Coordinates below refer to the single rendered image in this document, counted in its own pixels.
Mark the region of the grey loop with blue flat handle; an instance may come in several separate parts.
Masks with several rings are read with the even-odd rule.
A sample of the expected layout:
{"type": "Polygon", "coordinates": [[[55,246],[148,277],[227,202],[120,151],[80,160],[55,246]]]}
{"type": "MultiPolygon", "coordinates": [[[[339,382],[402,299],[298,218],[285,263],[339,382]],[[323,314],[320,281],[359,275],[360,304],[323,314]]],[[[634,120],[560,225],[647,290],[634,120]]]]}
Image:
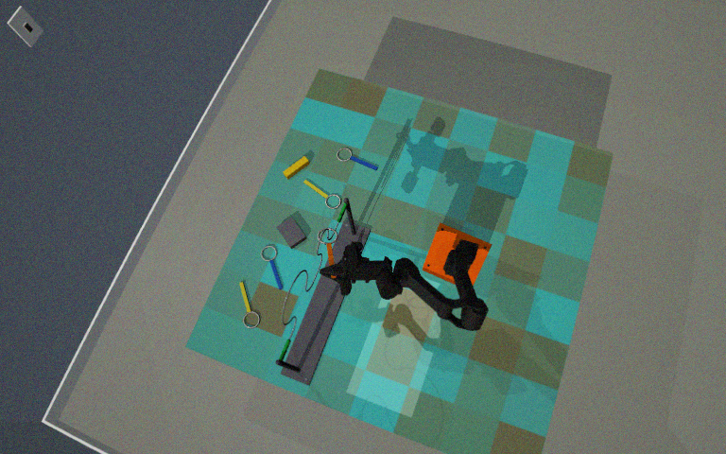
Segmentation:
{"type": "MultiPolygon", "coordinates": [[[[338,157],[338,153],[339,153],[339,152],[340,152],[340,151],[341,151],[342,149],[347,149],[347,150],[349,150],[348,148],[341,148],[341,149],[339,149],[339,150],[338,150],[338,152],[337,152],[337,158],[338,158],[338,159],[339,159],[339,157],[338,157]]],[[[349,150],[349,151],[350,151],[350,150],[349,150]]],[[[350,152],[351,152],[351,151],[350,151],[350,152]]],[[[367,162],[365,162],[365,161],[362,161],[362,160],[360,160],[360,159],[358,159],[358,158],[356,158],[356,157],[352,156],[352,152],[351,152],[351,156],[350,156],[350,158],[349,158],[349,159],[347,159],[347,160],[341,160],[341,159],[339,159],[339,161],[342,161],[342,162],[346,162],[346,161],[348,161],[348,160],[350,160],[350,159],[351,159],[351,160],[353,160],[353,161],[355,161],[355,162],[358,162],[358,163],[360,163],[361,165],[364,165],[364,166],[367,166],[367,167],[369,167],[369,168],[372,168],[372,169],[374,169],[374,170],[377,170],[377,168],[378,168],[378,166],[374,166],[374,165],[372,165],[372,164],[369,164],[369,163],[367,163],[367,162]]]]}
{"type": "Polygon", "coordinates": [[[270,260],[266,260],[266,259],[264,258],[264,256],[263,256],[263,251],[262,251],[262,253],[261,253],[261,255],[262,255],[262,258],[263,258],[263,259],[264,259],[265,261],[268,261],[268,262],[269,262],[269,264],[271,265],[271,268],[272,268],[272,271],[273,271],[273,274],[274,274],[274,277],[275,277],[275,280],[276,280],[276,283],[277,283],[278,289],[279,289],[279,290],[280,290],[280,289],[283,289],[283,288],[282,288],[282,285],[281,285],[281,282],[280,282],[280,279],[279,279],[279,276],[278,276],[278,273],[277,273],[277,271],[276,271],[276,268],[275,268],[274,262],[273,262],[273,259],[274,259],[274,258],[276,257],[277,251],[276,251],[276,249],[275,249],[275,248],[274,248],[273,246],[266,246],[266,247],[264,247],[264,248],[263,248],[263,250],[264,250],[265,248],[267,248],[267,247],[270,247],[270,248],[274,249],[274,251],[275,251],[275,256],[274,256],[274,257],[273,257],[272,259],[270,259],[270,260]]]}

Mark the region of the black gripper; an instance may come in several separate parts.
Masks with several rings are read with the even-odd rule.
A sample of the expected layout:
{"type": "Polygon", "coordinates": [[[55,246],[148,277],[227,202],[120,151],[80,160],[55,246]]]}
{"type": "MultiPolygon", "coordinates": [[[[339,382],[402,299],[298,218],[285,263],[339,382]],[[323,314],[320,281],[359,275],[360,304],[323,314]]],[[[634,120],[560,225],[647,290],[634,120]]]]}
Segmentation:
{"type": "Polygon", "coordinates": [[[369,258],[360,261],[358,247],[348,245],[347,252],[350,255],[349,261],[345,260],[343,256],[338,263],[320,269],[321,275],[340,284],[341,296],[349,295],[352,284],[355,284],[356,281],[365,280],[366,283],[369,283],[374,278],[373,262],[369,258]],[[331,278],[331,275],[337,278],[331,278]]]}

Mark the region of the grey ring with orange handle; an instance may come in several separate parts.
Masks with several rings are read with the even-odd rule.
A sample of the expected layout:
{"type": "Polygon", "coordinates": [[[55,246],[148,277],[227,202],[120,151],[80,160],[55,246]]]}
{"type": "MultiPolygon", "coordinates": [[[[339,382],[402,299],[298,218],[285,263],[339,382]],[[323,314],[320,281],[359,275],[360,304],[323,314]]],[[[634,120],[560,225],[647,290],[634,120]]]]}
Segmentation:
{"type": "MultiPolygon", "coordinates": [[[[336,239],[334,241],[332,241],[332,242],[326,243],[326,242],[320,241],[320,243],[325,244],[327,246],[329,266],[331,266],[331,265],[334,265],[335,264],[334,263],[334,257],[333,257],[333,251],[332,251],[332,245],[331,244],[333,244],[333,243],[335,243],[337,241],[338,236],[337,236],[337,232],[334,229],[332,229],[332,228],[323,228],[318,233],[318,240],[320,240],[320,232],[324,231],[325,229],[334,231],[334,233],[336,234],[336,239]]],[[[337,277],[331,275],[331,278],[337,278],[337,277]]]]}

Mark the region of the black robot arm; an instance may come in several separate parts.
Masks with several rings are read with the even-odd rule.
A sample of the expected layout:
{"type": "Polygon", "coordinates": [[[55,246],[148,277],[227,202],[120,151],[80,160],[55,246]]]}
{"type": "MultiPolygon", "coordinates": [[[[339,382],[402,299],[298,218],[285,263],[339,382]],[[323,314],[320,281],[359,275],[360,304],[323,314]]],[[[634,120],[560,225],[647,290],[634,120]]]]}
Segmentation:
{"type": "Polygon", "coordinates": [[[468,270],[475,261],[478,244],[461,240],[457,247],[448,254],[443,267],[445,275],[454,277],[459,299],[451,300],[442,295],[422,278],[417,266],[408,258],[398,259],[392,272],[392,261],[386,256],[384,260],[372,261],[374,264],[373,280],[375,280],[380,296],[389,300],[402,294],[403,288],[410,288],[438,312],[440,318],[450,321],[458,328],[470,331],[479,330],[489,309],[482,299],[476,297],[468,275],[468,270]],[[461,319],[451,313],[453,308],[458,307],[461,307],[461,319]]]}

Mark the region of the grey loop with yellow handle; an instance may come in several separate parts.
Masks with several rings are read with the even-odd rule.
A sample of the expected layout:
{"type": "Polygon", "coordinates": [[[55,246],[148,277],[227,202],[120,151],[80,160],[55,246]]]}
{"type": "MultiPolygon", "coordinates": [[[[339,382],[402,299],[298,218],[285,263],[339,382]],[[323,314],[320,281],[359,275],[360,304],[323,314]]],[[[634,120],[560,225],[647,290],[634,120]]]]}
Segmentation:
{"type": "Polygon", "coordinates": [[[244,283],[242,282],[242,283],[240,283],[239,285],[240,285],[240,287],[241,287],[241,291],[242,291],[242,294],[243,294],[243,298],[244,298],[245,306],[246,306],[246,309],[247,309],[247,312],[248,312],[248,313],[247,313],[247,314],[246,314],[246,315],[244,316],[244,318],[243,318],[243,324],[244,324],[244,325],[245,325],[245,326],[246,326],[247,328],[254,328],[254,327],[256,327],[256,326],[257,326],[257,325],[258,325],[258,324],[260,323],[260,316],[259,316],[259,314],[258,314],[257,312],[255,312],[255,311],[251,311],[251,307],[250,307],[250,303],[249,303],[249,299],[248,299],[248,296],[247,296],[247,292],[246,292],[246,289],[245,289],[245,287],[244,287],[244,283]],[[257,324],[256,324],[255,326],[253,326],[253,327],[247,326],[247,325],[245,324],[245,318],[246,318],[246,316],[247,316],[248,314],[250,314],[250,313],[255,313],[255,314],[256,314],[256,315],[258,316],[258,319],[259,319],[259,320],[258,320],[258,323],[257,323],[257,324]]]}
{"type": "Polygon", "coordinates": [[[322,191],[321,191],[320,189],[318,189],[317,187],[315,187],[315,186],[314,186],[313,184],[311,184],[311,183],[310,183],[309,181],[307,181],[307,180],[304,180],[303,182],[304,182],[305,184],[307,184],[307,185],[308,185],[309,187],[311,187],[312,189],[314,189],[314,190],[315,190],[316,192],[318,192],[318,193],[319,193],[320,195],[322,195],[322,196],[323,196],[323,197],[324,197],[324,198],[326,199],[326,200],[325,200],[325,204],[326,204],[326,206],[327,206],[328,208],[330,208],[330,209],[336,209],[336,208],[338,208],[338,207],[339,207],[339,206],[341,205],[341,199],[340,199],[340,196],[338,196],[338,195],[335,195],[335,194],[332,194],[332,195],[329,195],[329,196],[328,196],[328,195],[326,195],[326,194],[325,194],[324,192],[322,192],[322,191]],[[337,207],[330,207],[330,206],[328,206],[328,204],[327,204],[327,199],[328,199],[329,197],[331,197],[331,196],[337,196],[337,197],[339,198],[339,205],[338,205],[337,207]]]}

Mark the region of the yellow rectangular block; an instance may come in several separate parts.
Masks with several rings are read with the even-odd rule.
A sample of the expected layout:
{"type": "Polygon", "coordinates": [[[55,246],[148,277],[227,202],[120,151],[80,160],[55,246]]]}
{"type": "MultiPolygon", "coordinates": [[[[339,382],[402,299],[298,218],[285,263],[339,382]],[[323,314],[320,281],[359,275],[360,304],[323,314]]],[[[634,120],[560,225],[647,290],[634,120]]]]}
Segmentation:
{"type": "Polygon", "coordinates": [[[303,156],[296,163],[294,163],[293,165],[288,167],[286,170],[284,170],[283,173],[286,176],[286,178],[289,179],[308,165],[309,165],[309,161],[306,159],[305,156],[303,156]]]}

